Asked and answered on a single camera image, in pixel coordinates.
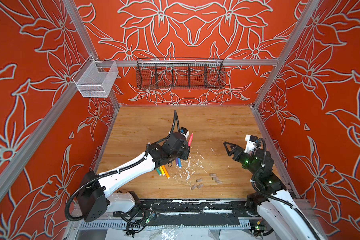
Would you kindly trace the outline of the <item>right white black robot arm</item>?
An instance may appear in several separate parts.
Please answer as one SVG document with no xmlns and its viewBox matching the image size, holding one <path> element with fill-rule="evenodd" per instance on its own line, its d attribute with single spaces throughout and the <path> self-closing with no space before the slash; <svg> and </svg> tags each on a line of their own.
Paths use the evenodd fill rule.
<svg viewBox="0 0 360 240">
<path fill-rule="evenodd" d="M 287 187 L 273 172 L 274 160 L 263 138 L 246 135 L 246 146 L 224 142 L 227 155 L 248 170 L 255 190 L 247 196 L 246 212 L 270 226 L 253 227 L 251 234 L 264 238 L 272 233 L 282 240 L 322 240 L 323 235 L 304 215 Z"/>
</svg>

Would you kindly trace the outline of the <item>pink marker pen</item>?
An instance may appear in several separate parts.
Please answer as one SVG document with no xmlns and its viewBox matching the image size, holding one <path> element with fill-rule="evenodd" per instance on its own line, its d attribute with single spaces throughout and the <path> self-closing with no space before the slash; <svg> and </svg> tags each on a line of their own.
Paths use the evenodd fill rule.
<svg viewBox="0 0 360 240">
<path fill-rule="evenodd" d="M 189 137 L 189 140 L 188 140 L 188 146 L 190 147 L 191 146 L 191 144 L 192 144 L 192 141 L 193 141 L 193 135 L 194 135 L 194 133 L 192 132 L 191 133 L 191 135 L 190 135 L 190 137 Z"/>
</svg>

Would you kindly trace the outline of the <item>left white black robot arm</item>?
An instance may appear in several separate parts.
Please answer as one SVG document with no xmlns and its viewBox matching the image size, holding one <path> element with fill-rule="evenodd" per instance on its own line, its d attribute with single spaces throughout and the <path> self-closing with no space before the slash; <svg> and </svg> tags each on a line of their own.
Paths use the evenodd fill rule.
<svg viewBox="0 0 360 240">
<path fill-rule="evenodd" d="M 107 172 L 95 174 L 90 171 L 85 174 L 78 189 L 67 200 L 64 209 L 66 219 L 89 223 L 106 212 L 127 213 L 132 210 L 138 204 L 135 194 L 120 194 L 115 200 L 109 200 L 109 197 L 137 177 L 171 166 L 175 159 L 186 161 L 191 150 L 189 134 L 188 129 L 180 126 L 178 114 L 174 112 L 168 135 L 154 143 L 148 143 L 136 158 Z"/>
</svg>

